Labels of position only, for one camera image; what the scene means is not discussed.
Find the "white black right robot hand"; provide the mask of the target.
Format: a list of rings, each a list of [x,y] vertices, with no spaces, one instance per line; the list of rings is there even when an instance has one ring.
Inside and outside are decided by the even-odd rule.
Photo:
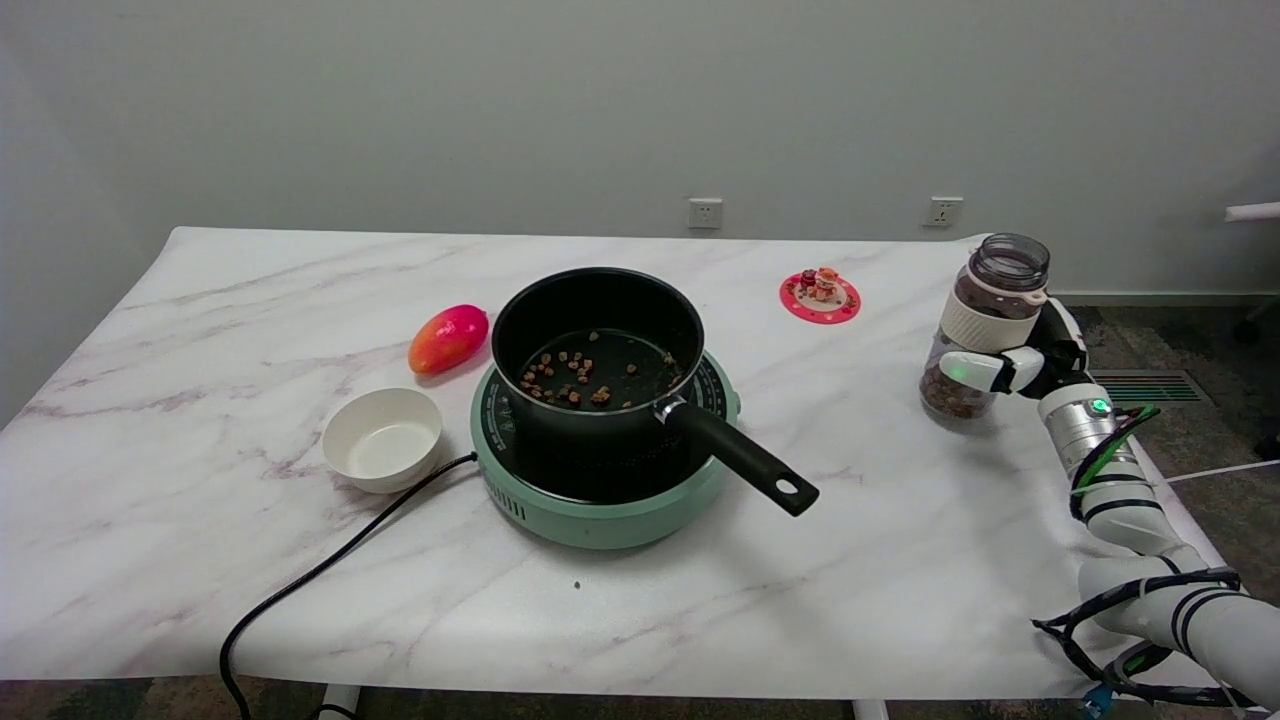
[[[974,391],[1043,398],[1074,383],[1087,383],[1088,352],[1080,328],[1055,297],[1046,300],[1027,342],[997,354],[948,351],[943,377]]]

